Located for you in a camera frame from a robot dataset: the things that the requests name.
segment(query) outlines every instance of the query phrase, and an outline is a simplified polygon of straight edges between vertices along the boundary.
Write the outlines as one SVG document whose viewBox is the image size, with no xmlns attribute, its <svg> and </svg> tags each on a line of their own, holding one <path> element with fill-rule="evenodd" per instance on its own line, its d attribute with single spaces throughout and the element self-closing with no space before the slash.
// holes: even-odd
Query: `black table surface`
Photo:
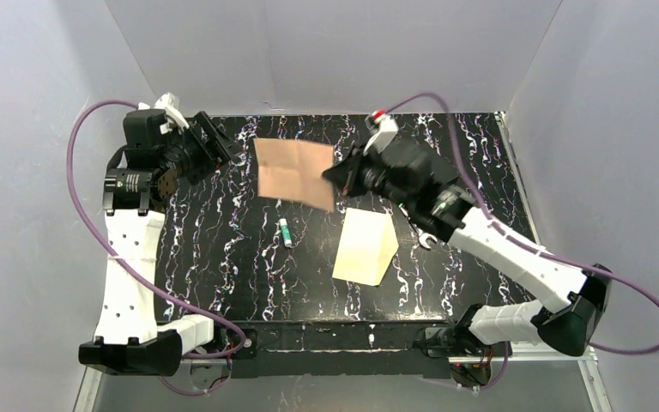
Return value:
<svg viewBox="0 0 659 412">
<path fill-rule="evenodd" d="M 530 237 L 510 158 L 492 113 L 457 114 L 462 157 L 493 213 Z M 455 174 L 444 114 L 396 116 L 399 138 L 436 151 Z M 336 160 L 368 138 L 363 116 L 216 118 L 242 150 L 239 160 L 198 185 L 181 182 L 166 212 L 155 284 L 170 294 L 233 321 L 414 321 L 458 319 L 474 303 L 504 305 L 531 297 L 519 285 L 466 252 L 445 244 L 430 251 L 400 211 L 375 196 L 343 199 L 327 213 L 257 195 L 255 137 L 335 145 Z M 347 208 L 393 215 L 399 249 L 378 287 L 332 279 Z M 294 248 L 284 247 L 285 218 Z M 163 300 L 156 316 L 182 315 Z"/>
</svg>

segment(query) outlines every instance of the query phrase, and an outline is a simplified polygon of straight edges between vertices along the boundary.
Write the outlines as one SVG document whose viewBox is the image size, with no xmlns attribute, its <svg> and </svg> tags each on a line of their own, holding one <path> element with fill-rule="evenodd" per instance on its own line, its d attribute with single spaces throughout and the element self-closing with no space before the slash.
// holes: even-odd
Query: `metal wrench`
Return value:
<svg viewBox="0 0 659 412">
<path fill-rule="evenodd" d="M 433 236 L 430 233 L 423 232 L 417 226 L 415 226 L 413 224 L 413 222 L 410 221 L 410 216 L 408 215 L 407 210 L 405 210 L 405 208 L 403 208 L 402 204 L 399 204 L 398 208 L 402 212 L 402 215 L 404 215 L 405 218 L 408 220 L 408 224 L 410 224 L 410 227 L 413 228 L 413 230 L 415 231 L 415 234 L 418 236 L 418 244 L 420 245 L 420 247 L 430 251 L 431 250 L 431 245 L 428 242 L 431 241 L 433 244 L 436 244 L 436 243 L 438 243 L 438 238 Z"/>
</svg>

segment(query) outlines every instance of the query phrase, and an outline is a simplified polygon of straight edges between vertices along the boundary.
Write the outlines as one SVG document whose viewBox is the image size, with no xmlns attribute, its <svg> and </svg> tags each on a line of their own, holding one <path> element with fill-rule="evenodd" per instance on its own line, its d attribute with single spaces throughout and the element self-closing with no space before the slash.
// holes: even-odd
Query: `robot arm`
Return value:
<svg viewBox="0 0 659 412">
<path fill-rule="evenodd" d="M 176 181 L 203 180 L 233 157 L 230 143 L 204 112 L 185 118 L 171 94 L 154 108 L 125 116 L 127 144 L 110 160 L 103 209 L 110 245 L 153 283 L 160 231 Z M 119 167 L 122 158 L 126 167 Z M 157 325 L 153 293 L 107 258 L 105 296 L 91 342 L 80 345 L 79 360 L 110 374 L 173 375 L 184 354 L 213 341 L 214 321 L 186 315 Z"/>
<path fill-rule="evenodd" d="M 426 330 L 417 346 L 431 357 L 444 357 L 478 354 L 497 342 L 542 341 L 563 354 L 583 354 L 605 311 L 610 281 L 508 241 L 513 236 L 543 251 L 513 229 L 489 220 L 456 179 L 438 181 L 432 171 L 435 154 L 414 142 L 391 143 L 397 133 L 391 116 L 375 112 L 366 122 L 370 140 L 350 148 L 342 162 L 323 173 L 324 178 L 345 196 L 370 191 L 402 203 L 420 230 L 491 264 L 537 298 L 518 305 L 471 306 L 457 324 Z"/>
</svg>

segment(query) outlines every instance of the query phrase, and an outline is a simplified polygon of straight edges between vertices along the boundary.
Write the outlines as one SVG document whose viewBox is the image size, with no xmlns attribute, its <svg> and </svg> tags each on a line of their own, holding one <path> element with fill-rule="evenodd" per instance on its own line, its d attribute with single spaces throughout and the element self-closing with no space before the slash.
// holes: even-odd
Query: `gray wall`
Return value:
<svg viewBox="0 0 659 412">
<path fill-rule="evenodd" d="M 71 206 L 65 149 L 77 113 L 115 97 L 154 95 L 103 2 L 0 1 L 0 410 L 74 404 L 76 350 L 100 314 L 105 253 Z M 97 113 L 77 143 L 78 189 L 101 226 L 123 113 Z"/>
<path fill-rule="evenodd" d="M 659 296 L 659 2 L 565 0 L 509 112 L 541 239 Z M 659 313 L 624 287 L 595 341 L 659 339 Z M 601 354 L 616 410 L 659 410 L 659 354 Z"/>
<path fill-rule="evenodd" d="M 427 89 L 505 110 L 559 2 L 107 0 L 153 90 L 213 114 L 372 112 Z"/>
</svg>

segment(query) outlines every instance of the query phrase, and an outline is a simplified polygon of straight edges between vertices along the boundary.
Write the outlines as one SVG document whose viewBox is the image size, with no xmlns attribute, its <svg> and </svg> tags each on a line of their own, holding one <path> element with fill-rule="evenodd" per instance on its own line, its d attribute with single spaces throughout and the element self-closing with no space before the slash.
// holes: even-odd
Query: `gray floor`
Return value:
<svg viewBox="0 0 659 412">
<path fill-rule="evenodd" d="M 217 373 L 207 371 L 197 380 Z M 187 370 L 179 371 L 171 381 L 181 389 L 192 387 Z M 414 376 L 236 379 L 210 397 L 176 395 L 157 378 L 105 376 L 94 410 L 585 412 L 592 407 L 575 361 L 530 361 L 510 362 L 500 383 L 478 397 Z"/>
</svg>

